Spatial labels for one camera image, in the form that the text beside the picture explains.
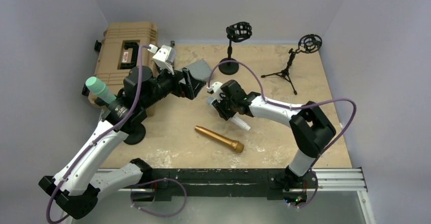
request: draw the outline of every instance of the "wall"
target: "wall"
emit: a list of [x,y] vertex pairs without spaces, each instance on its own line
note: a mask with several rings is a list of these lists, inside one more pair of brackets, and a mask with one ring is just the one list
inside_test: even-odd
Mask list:
[[343,0],[97,0],[108,22],[154,22],[159,43],[227,44],[225,28],[247,21],[246,43],[291,43],[324,34]]
[[46,223],[38,181],[94,130],[80,93],[107,26],[96,0],[0,0],[0,223]]
[[431,223],[430,2],[345,0],[323,38],[333,96],[358,104],[346,142],[378,223]]

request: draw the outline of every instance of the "metal frame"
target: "metal frame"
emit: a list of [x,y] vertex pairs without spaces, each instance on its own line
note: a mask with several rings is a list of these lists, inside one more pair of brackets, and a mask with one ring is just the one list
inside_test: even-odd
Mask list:
[[[96,174],[107,174],[115,169],[99,169]],[[366,224],[376,224],[374,214],[371,208],[370,200],[367,195],[367,188],[362,169],[313,169],[316,172],[319,189],[318,191],[355,191]],[[136,193],[151,192],[151,189],[145,188],[123,188],[118,191],[131,191]],[[291,191],[302,191],[302,189],[291,189]],[[73,218],[67,218],[65,224],[73,224]]]

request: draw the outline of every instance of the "beige tabletop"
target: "beige tabletop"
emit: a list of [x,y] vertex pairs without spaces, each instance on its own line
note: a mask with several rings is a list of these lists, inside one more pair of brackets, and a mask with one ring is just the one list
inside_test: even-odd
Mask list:
[[[204,59],[210,67],[226,57],[223,45],[177,45],[175,67],[182,68]],[[283,69],[289,58],[288,51],[294,46],[285,45],[237,45],[232,57],[246,63],[260,78]],[[325,72],[318,53],[299,54],[290,69],[290,76],[298,95],[290,84],[279,77],[262,78],[268,98],[293,104],[308,101],[320,102],[331,99]],[[218,69],[212,81],[227,82],[235,79],[245,90],[260,92],[258,83],[243,67],[232,76]],[[284,168],[293,159],[297,146],[290,128],[263,118],[240,117],[249,124],[250,131],[240,129],[224,121],[206,100],[210,96],[203,88],[192,101],[168,95],[157,102],[153,117],[143,121],[147,134],[137,145],[121,143],[103,163],[103,168],[121,168],[131,159],[141,158],[153,168]],[[340,132],[333,104],[321,107],[329,120]],[[245,147],[235,153],[194,131],[203,126],[228,138],[239,140]],[[341,137],[316,163],[317,168],[350,168],[346,145]]]

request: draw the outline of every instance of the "mint green microphone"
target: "mint green microphone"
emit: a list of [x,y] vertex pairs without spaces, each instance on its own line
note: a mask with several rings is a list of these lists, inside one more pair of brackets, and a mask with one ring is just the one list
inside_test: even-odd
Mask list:
[[103,99],[107,104],[110,104],[117,98],[113,93],[111,93],[111,91],[109,91],[108,86],[96,77],[88,78],[85,82],[85,86],[87,86],[88,90],[90,90],[94,95]]

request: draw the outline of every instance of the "gray floor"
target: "gray floor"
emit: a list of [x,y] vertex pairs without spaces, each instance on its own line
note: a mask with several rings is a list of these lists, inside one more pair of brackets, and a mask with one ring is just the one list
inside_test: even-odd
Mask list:
[[[183,198],[154,202],[146,208],[158,213],[175,211]],[[130,193],[118,192],[99,202],[96,208],[73,224],[129,223],[365,223],[356,192],[319,192],[303,209],[287,207],[283,201],[265,198],[189,197],[185,209],[170,218],[148,215],[130,207]]]

